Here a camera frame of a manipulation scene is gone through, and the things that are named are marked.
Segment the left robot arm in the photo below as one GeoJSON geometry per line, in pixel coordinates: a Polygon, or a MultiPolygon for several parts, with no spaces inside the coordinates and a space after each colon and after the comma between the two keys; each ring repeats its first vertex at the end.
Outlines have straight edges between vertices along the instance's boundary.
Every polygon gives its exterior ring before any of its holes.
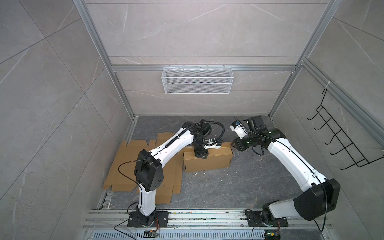
{"type": "Polygon", "coordinates": [[[136,161],[134,174],[139,184],[140,199],[138,212],[143,217],[152,216],[156,211],[156,191],[164,180],[163,168],[168,161],[184,147],[192,145],[195,156],[208,157],[205,135],[211,130],[211,124],[201,120],[198,123],[186,122],[182,128],[160,146],[150,150],[142,150],[136,161]]]}

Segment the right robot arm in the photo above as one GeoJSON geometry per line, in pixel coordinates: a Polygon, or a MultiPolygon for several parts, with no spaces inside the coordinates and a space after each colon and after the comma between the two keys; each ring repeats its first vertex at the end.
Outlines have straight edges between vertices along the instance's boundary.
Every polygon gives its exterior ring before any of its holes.
{"type": "Polygon", "coordinates": [[[269,151],[289,171],[302,190],[302,194],[296,198],[265,204],[261,219],[266,226],[272,226],[286,217],[312,221],[336,208],[341,190],[339,182],[326,178],[311,166],[279,129],[268,129],[262,117],[256,116],[247,119],[245,125],[236,119],[231,124],[231,130],[238,136],[232,142],[233,148],[239,152],[255,147],[269,151]]]}

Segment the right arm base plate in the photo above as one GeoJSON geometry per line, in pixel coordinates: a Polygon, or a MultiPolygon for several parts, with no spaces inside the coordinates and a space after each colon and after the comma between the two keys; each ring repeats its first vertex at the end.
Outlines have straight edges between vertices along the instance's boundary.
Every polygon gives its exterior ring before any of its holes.
{"type": "Polygon", "coordinates": [[[276,219],[268,211],[244,211],[249,227],[288,227],[286,218],[276,219]]]}

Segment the cardboard box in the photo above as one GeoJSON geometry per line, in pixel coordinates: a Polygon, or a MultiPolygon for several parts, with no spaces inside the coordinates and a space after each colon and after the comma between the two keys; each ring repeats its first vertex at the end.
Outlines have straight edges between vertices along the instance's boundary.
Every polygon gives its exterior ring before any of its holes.
{"type": "Polygon", "coordinates": [[[223,143],[220,149],[208,149],[206,159],[197,158],[193,147],[185,147],[184,169],[186,173],[194,173],[228,168],[233,159],[231,143],[223,143]]]}
{"type": "MultiPolygon", "coordinates": [[[[116,153],[110,171],[106,177],[103,189],[111,188],[113,192],[131,192],[137,185],[134,174],[139,152],[150,151],[172,137],[173,133],[158,133],[156,140],[131,140],[122,142],[116,153]]],[[[164,180],[156,193],[156,204],[170,204],[175,194],[181,193],[183,174],[183,152],[178,152],[163,168],[164,180]]]]}

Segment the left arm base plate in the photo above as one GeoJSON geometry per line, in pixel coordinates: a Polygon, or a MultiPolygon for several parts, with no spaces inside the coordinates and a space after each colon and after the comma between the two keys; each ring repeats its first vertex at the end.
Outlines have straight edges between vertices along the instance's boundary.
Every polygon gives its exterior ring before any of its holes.
{"type": "Polygon", "coordinates": [[[144,216],[140,211],[131,212],[128,219],[127,227],[160,227],[166,228],[169,221],[169,212],[154,211],[149,216],[144,216]]]}

